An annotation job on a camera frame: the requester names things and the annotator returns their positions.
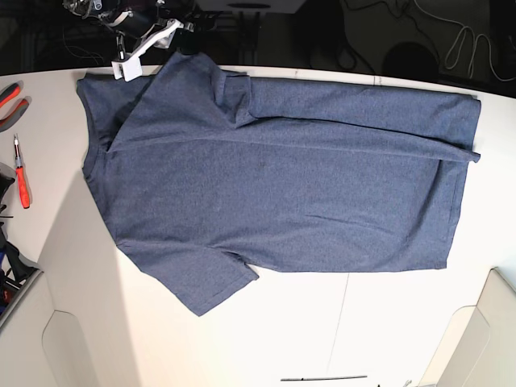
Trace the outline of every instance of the red handle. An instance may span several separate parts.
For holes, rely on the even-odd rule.
[[[11,99],[16,97],[19,94],[19,91],[20,91],[20,88],[19,88],[19,84],[17,84],[17,83],[13,83],[7,89],[3,90],[2,93],[0,94],[0,107],[4,106]]]
[[[27,184],[25,184],[25,176],[23,175],[23,167],[16,169],[16,175],[18,176],[19,199],[22,201],[23,208],[29,208],[29,206],[31,205],[31,199],[29,198],[29,191],[27,190]]]
[[[0,132],[6,131],[10,127],[12,127],[18,120],[22,117],[25,110],[29,107],[29,101],[27,99],[22,99],[19,104],[15,107],[13,112],[9,114],[4,119],[0,119]]]

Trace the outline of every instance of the white panel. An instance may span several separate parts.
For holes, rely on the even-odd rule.
[[[2,386],[58,387],[41,346],[53,312],[45,276],[40,274],[0,328]]]
[[[60,387],[99,387],[77,318],[55,311],[43,333],[43,349]]]
[[[484,353],[486,346],[489,345],[490,336],[489,324],[478,308],[475,308],[450,362],[439,379],[438,386],[457,387],[464,385]]]
[[[489,274],[477,307],[491,336],[464,387],[516,385],[516,293],[496,270]]]
[[[516,256],[501,262],[497,266],[497,271],[513,289],[516,289]]]
[[[437,351],[435,351],[435,354],[425,371],[425,375],[419,382],[420,385],[437,384],[450,362],[457,345],[459,345],[460,339],[466,331],[475,310],[476,306],[465,306],[453,314],[450,323],[446,328],[446,332],[444,332],[444,336],[439,343],[439,347],[437,348]]]

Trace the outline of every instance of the pliers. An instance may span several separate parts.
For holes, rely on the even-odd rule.
[[[8,103],[11,99],[15,98],[21,88],[18,83],[13,83],[7,89],[5,89],[2,94],[0,94],[0,108]],[[4,119],[0,119],[0,132],[6,131],[10,127],[12,127],[15,123],[18,122],[20,117],[25,113],[25,110],[29,107],[29,101],[27,99],[22,99],[18,105],[16,105],[15,109],[7,115]]]

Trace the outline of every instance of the screwdriver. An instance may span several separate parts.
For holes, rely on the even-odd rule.
[[[31,199],[29,198],[29,191],[25,183],[25,176],[23,175],[22,157],[19,155],[19,141],[18,135],[15,135],[15,162],[16,162],[16,176],[18,176],[19,199],[22,202],[23,208],[29,208]]]

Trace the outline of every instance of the heather blue t-shirt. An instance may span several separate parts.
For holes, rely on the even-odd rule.
[[[86,76],[84,174],[117,246],[201,315],[281,272],[444,268],[481,104],[250,78],[175,54]]]

